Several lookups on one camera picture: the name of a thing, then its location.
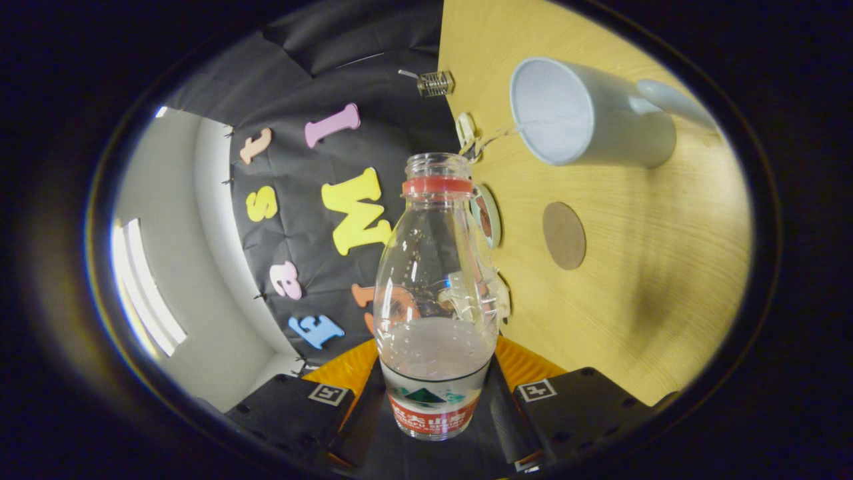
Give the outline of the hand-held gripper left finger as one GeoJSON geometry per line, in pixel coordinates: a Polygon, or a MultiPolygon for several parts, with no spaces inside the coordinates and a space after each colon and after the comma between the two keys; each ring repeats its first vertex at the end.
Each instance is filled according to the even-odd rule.
{"type": "Polygon", "coordinates": [[[375,342],[365,341],[304,377],[271,377],[227,417],[241,433],[301,461],[357,467],[385,397],[375,342]]]}

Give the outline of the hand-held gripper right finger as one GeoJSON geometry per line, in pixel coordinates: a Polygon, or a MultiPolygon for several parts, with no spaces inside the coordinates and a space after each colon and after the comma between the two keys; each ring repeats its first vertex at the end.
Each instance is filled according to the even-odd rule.
{"type": "Polygon", "coordinates": [[[518,472],[580,465],[618,449],[657,407],[593,367],[567,371],[506,337],[490,366],[490,416],[518,472]]]}

